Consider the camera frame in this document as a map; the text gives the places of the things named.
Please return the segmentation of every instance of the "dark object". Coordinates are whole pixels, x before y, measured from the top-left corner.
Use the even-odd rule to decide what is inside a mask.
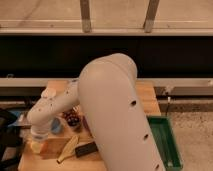
[[[0,108],[0,170],[11,165],[17,164],[20,157],[15,157],[1,161],[7,147],[17,147],[22,144],[22,138],[19,137],[19,127],[7,127],[15,122],[17,117],[11,112]]]
[[[90,153],[93,153],[96,151],[98,151],[98,148],[97,148],[95,142],[91,142],[89,144],[85,144],[85,145],[75,148],[76,157],[85,156],[87,154],[90,154]]]
[[[63,112],[62,117],[67,121],[68,125],[78,126],[80,124],[80,118],[76,109],[72,108],[66,112]]]
[[[0,77],[75,78],[89,61],[112,53],[130,56],[138,77],[212,77],[213,36],[119,35],[1,35]]]
[[[0,131],[2,127],[8,126],[15,122],[17,117],[11,112],[0,108]]]
[[[166,171],[182,170],[183,164],[169,119],[151,116],[148,121]]]

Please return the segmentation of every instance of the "metal bar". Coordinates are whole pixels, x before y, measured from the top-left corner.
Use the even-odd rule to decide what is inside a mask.
[[[82,29],[70,28],[1,28],[1,35],[21,36],[213,36],[213,29],[157,29],[147,34],[138,29],[92,29],[90,33],[82,33]]]
[[[1,87],[46,87],[51,80],[68,80],[76,78],[0,78]],[[213,87],[213,78],[138,78],[153,82],[156,87]]]
[[[149,1],[149,6],[148,6],[148,10],[146,13],[146,19],[145,19],[145,23],[144,23],[144,30],[146,33],[152,32],[159,1],[160,0],[150,0]]]
[[[89,0],[80,0],[80,6],[81,6],[82,30],[84,33],[90,33],[92,28],[90,21]]]

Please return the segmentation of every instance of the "wooden table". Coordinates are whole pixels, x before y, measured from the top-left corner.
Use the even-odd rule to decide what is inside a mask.
[[[47,85],[54,87],[58,93],[63,91],[66,81],[52,81]],[[155,91],[150,82],[137,82],[136,89],[140,97],[142,106],[147,115],[161,115],[158,102],[156,100]],[[73,130],[61,119],[64,130],[60,135],[50,135],[47,140],[47,148],[45,153],[40,155],[33,154],[29,143],[25,146],[19,163],[19,171],[106,171],[104,162],[98,152],[92,153],[81,158],[71,157],[61,164],[56,162],[64,145],[74,134]],[[83,129],[80,133],[80,142],[91,142],[92,137]]]

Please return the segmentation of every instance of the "food item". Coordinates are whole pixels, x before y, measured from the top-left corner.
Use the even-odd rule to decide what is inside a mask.
[[[72,138],[68,141],[65,145],[64,149],[62,150],[61,155],[57,159],[57,162],[60,164],[64,159],[68,157],[72,157],[75,155],[75,148],[78,144],[78,135],[73,135]]]
[[[32,141],[30,147],[34,154],[40,154],[44,146],[44,142]]]
[[[68,125],[71,127],[78,126],[81,121],[78,115],[77,109],[75,108],[72,108],[69,111],[63,112],[62,117],[67,121]]]

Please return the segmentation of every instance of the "black wall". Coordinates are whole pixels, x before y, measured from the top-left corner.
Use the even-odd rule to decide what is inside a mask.
[[[77,77],[92,59],[125,53],[139,77],[213,77],[213,37],[0,36],[0,77]]]

